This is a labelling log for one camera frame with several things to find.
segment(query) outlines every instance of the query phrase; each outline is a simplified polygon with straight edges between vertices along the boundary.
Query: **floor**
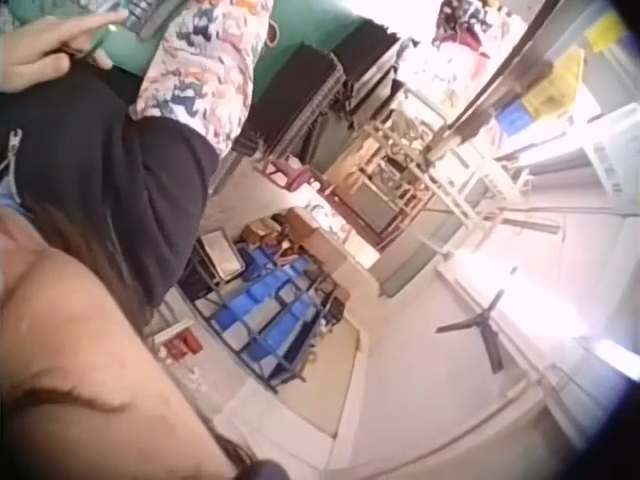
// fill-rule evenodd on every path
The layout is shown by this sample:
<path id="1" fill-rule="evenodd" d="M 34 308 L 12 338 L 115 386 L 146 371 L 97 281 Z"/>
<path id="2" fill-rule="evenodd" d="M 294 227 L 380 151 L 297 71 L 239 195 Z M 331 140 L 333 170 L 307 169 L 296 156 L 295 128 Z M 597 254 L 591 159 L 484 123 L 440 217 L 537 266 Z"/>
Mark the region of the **floor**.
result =
<path id="1" fill-rule="evenodd" d="M 285 192 L 262 178 L 248 163 L 243 163 L 222 191 L 209 201 L 201 231 L 224 226 L 234 237 L 247 222 L 291 206 L 305 205 L 308 200 L 309 196 L 304 191 Z M 156 319 L 156 330 L 193 315 L 175 291 L 170 292 L 168 299 Z M 193 388 L 202 390 L 199 397 L 206 404 L 206 410 L 218 415 L 243 388 L 255 381 L 224 345 L 208 332 L 204 323 L 194 326 L 194 330 L 203 340 L 205 351 L 190 358 L 185 365 L 176 366 L 176 375 Z M 316 361 L 305 368 L 307 381 L 285 385 L 278 395 L 279 401 L 324 435 L 335 436 L 357 348 L 358 330 L 343 321 L 318 342 Z"/>

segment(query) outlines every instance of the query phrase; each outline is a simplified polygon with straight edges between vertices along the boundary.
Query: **skin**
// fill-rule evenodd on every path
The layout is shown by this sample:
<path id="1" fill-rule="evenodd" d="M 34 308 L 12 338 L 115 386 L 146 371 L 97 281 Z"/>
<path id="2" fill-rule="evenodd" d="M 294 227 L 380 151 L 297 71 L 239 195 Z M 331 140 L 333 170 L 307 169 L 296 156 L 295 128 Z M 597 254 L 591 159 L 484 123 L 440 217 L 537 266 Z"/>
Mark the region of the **skin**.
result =
<path id="1" fill-rule="evenodd" d="M 34 475 L 233 476 L 102 283 L 4 208 L 0 266 L 3 435 Z"/>

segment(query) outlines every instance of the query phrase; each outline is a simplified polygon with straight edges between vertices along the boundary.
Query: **hair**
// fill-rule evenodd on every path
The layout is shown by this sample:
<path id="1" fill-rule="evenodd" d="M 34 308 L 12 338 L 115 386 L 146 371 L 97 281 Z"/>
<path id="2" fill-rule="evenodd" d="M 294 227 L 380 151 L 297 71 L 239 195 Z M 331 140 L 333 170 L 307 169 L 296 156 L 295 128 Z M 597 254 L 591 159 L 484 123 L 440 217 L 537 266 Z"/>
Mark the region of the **hair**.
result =
<path id="1" fill-rule="evenodd" d="M 144 306 L 140 288 L 128 280 L 126 267 L 118 262 L 115 249 L 88 224 L 72 222 L 53 208 L 36 209 L 32 224 L 49 246 L 75 258 L 100 279 L 142 341 L 144 327 L 153 312 Z M 173 375 L 168 376 L 234 467 L 240 471 L 253 465 L 257 461 L 255 454 L 220 433 L 193 395 Z"/>

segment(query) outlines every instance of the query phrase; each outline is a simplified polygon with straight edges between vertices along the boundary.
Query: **black sleeve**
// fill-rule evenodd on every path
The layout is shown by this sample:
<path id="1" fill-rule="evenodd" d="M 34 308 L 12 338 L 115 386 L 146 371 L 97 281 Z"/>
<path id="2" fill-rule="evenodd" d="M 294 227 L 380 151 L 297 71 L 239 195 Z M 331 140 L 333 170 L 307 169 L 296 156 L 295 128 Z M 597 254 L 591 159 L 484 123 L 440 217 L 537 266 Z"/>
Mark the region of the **black sleeve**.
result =
<path id="1" fill-rule="evenodd" d="M 219 158 L 177 121 L 134 121 L 86 72 L 0 95 L 0 145 L 23 132 L 16 184 L 26 206 L 49 205 L 89 224 L 121 253 L 147 306 L 176 283 L 197 236 Z"/>

